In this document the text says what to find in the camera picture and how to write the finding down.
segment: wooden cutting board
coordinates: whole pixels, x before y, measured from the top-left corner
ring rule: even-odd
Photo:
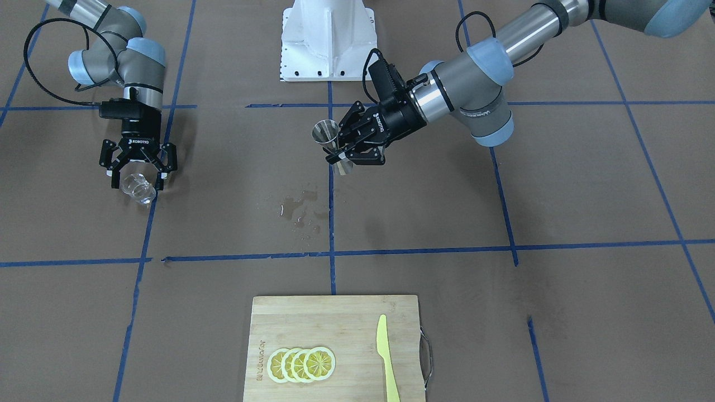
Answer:
[[[425,402],[414,295],[254,298],[243,401],[386,402],[385,369],[375,340],[381,314],[388,318],[400,402]],[[317,346],[335,354],[328,379],[304,384],[269,378],[268,358],[276,349]]]

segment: metal jigger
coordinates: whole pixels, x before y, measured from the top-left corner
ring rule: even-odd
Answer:
[[[329,151],[335,151],[337,149],[337,134],[339,131],[340,128],[338,127],[337,122],[333,120],[323,120],[318,122],[315,127],[313,127],[313,139],[321,147]],[[353,164],[352,161],[343,159],[334,164],[333,169],[335,169],[340,176],[345,176],[352,172],[354,166],[355,164]]]

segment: clear plastic cup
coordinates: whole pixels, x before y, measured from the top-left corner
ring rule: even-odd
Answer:
[[[141,173],[132,173],[122,179],[122,191],[142,205],[151,204],[157,196],[152,183]]]

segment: yellow knife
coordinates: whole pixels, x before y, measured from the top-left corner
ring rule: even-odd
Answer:
[[[385,314],[378,321],[378,354],[385,361],[385,384],[388,389],[388,402],[400,402],[398,385],[393,373],[393,362],[390,359],[390,343],[388,341],[388,318]]]

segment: black cable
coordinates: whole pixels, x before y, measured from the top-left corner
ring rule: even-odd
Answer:
[[[522,65],[526,62],[530,62],[534,57],[536,57],[538,55],[539,52],[541,52],[542,49],[543,49],[543,45],[539,46],[538,49],[536,50],[536,52],[534,52],[534,54],[532,54],[531,56],[527,57],[526,59],[518,62],[517,64],[514,64],[513,66],[519,67],[520,65]]]
[[[489,28],[492,31],[492,37],[496,38],[496,29],[494,28],[494,23],[492,22],[491,18],[489,18],[489,15],[483,13],[482,11],[472,11],[469,14],[465,15],[464,18],[462,18],[459,21],[459,24],[457,24],[457,29],[454,32],[454,37],[455,37],[455,40],[457,41],[457,47],[459,48],[460,53],[463,53],[464,49],[462,48],[462,43],[459,40],[459,29],[462,27],[462,25],[467,21],[467,19],[469,17],[475,16],[475,15],[482,16],[482,17],[484,17],[485,20],[487,20],[487,22],[489,23]],[[518,62],[517,64],[512,64],[512,67],[519,67],[522,64],[530,62],[534,57],[536,57],[539,54],[539,52],[541,52],[542,49],[543,49],[543,45],[539,46],[539,48],[536,50],[536,52],[534,52],[534,54],[529,56],[527,59],[525,59],[521,62]]]
[[[457,47],[459,48],[460,53],[463,53],[464,49],[462,48],[462,43],[459,40],[459,28],[462,27],[462,24],[464,24],[469,17],[475,16],[475,15],[482,16],[482,17],[484,17],[485,20],[487,20],[487,22],[489,23],[489,28],[491,28],[491,31],[492,31],[492,37],[496,38],[496,28],[494,27],[494,23],[492,22],[491,18],[489,18],[489,16],[487,14],[484,14],[482,11],[472,11],[469,14],[465,15],[464,18],[459,20],[459,24],[457,24],[457,29],[454,32],[454,37],[455,37],[455,40],[457,41]]]
[[[383,53],[379,49],[370,50],[368,58],[365,60],[365,66],[363,66],[363,91],[365,91],[365,95],[368,96],[369,100],[373,101],[373,103],[379,103],[375,98],[373,98],[372,95],[370,95],[368,92],[368,85],[365,83],[365,79],[368,77],[368,65],[370,64],[370,59],[372,59],[374,54],[377,54],[380,60],[384,59]]]
[[[53,93],[52,91],[50,91],[49,89],[47,89],[44,85],[42,85],[42,83],[41,83],[41,82],[37,79],[37,77],[35,76],[35,73],[32,71],[32,68],[30,67],[30,61],[29,61],[29,55],[28,55],[29,47],[30,47],[30,42],[32,41],[32,38],[35,36],[35,34],[37,33],[37,31],[40,30],[40,28],[42,28],[43,26],[45,26],[45,25],[47,25],[47,24],[52,24],[52,23],[54,23],[54,22],[69,22],[69,23],[72,23],[72,24],[81,26],[81,27],[84,29],[84,35],[85,35],[85,39],[86,39],[86,41],[87,41],[87,49],[89,49],[89,34],[87,33],[87,31],[90,31],[91,33],[97,35],[97,36],[104,42],[104,44],[107,46],[107,48],[109,49],[109,51],[112,53],[112,56],[114,57],[114,71],[115,71],[115,72],[118,72],[118,71],[119,71],[119,59],[117,58],[117,53],[116,53],[116,52],[114,51],[114,49],[112,48],[112,45],[109,44],[109,42],[108,42],[96,29],[93,29],[93,28],[91,28],[90,26],[87,26],[87,25],[85,25],[85,24],[83,24],[83,23],[81,23],[81,22],[75,21],[75,20],[73,20],[73,19],[68,19],[68,18],[53,18],[53,19],[48,19],[48,20],[46,20],[46,21],[43,21],[43,22],[41,22],[41,23],[35,25],[35,26],[30,30],[29,34],[27,34],[27,39],[25,39],[25,47],[24,47],[24,50],[23,50],[23,58],[24,58],[24,60],[25,60],[25,67],[27,68],[27,72],[30,74],[30,77],[32,77],[32,79],[35,81],[35,84],[37,84],[37,86],[40,87],[40,89],[42,89],[42,90],[45,91],[49,96],[51,96],[51,97],[53,97],[53,98],[55,98],[55,99],[61,100],[61,101],[63,101],[63,102],[69,103],[69,104],[76,104],[76,105],[79,105],[79,106],[98,106],[98,105],[100,105],[100,103],[98,103],[98,102],[78,102],[78,101],[73,101],[73,100],[70,100],[70,99],[66,99],[66,98],[60,97],[59,95],[56,95],[55,93]],[[106,79],[102,80],[101,82],[98,82],[98,83],[93,84],[93,85],[89,85],[89,86],[84,87],[84,88],[80,88],[81,85],[77,85],[77,87],[75,87],[74,90],[77,91],[77,92],[86,91],[86,90],[88,90],[88,89],[96,88],[96,87],[99,87],[99,86],[101,86],[101,85],[104,85],[104,84],[106,84],[106,83],[109,82],[109,81],[110,81],[110,77],[107,77]]]

